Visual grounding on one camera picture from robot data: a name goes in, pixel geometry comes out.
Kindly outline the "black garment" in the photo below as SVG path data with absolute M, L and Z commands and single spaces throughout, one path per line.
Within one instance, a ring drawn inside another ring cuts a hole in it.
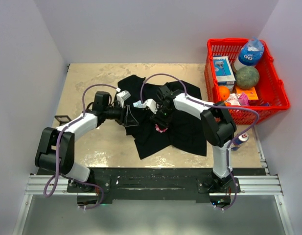
M 131 106 L 131 112 L 139 122 L 138 126 L 125 128 L 126 135 L 134 138 L 139 158 L 147 158 L 168 146 L 191 154 L 206 156 L 207 141 L 199 119 L 188 113 L 175 111 L 168 129 L 160 133 L 156 130 L 155 123 L 150 120 L 151 111 L 133 107 L 133 103 L 140 100 L 139 94 L 143 81 L 143 78 L 131 75 L 117 83 L 121 90 L 130 93 L 131 96 L 126 103 Z

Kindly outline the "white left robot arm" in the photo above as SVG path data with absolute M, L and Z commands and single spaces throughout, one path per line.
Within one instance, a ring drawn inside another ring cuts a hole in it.
M 115 120 L 123 126 L 137 126 L 139 123 L 133 117 L 130 106 L 125 104 L 130 96 L 128 91 L 118 90 L 114 102 L 110 102 L 111 95 L 108 92 L 98 91 L 94 101 L 76 119 L 42 131 L 35 165 L 54 173 L 47 182 L 47 185 L 53 185 L 52 189 L 44 189 L 47 197 L 54 193 L 60 175 L 78 182 L 84 192 L 95 188 L 94 172 L 75 161 L 75 142 L 107 119 Z

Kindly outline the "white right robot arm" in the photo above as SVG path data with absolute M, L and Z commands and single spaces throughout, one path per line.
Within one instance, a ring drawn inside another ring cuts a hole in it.
M 213 189 L 224 192 L 232 182 L 234 190 L 237 190 L 238 183 L 230 167 L 230 144 L 236 132 L 236 124 L 225 105 L 202 101 L 181 90 L 173 92 L 167 86 L 161 86 L 157 96 L 160 102 L 151 109 L 153 112 L 151 120 L 155 123 L 156 129 L 158 131 L 167 129 L 175 111 L 182 111 L 199 119 L 204 136 L 213 147 Z

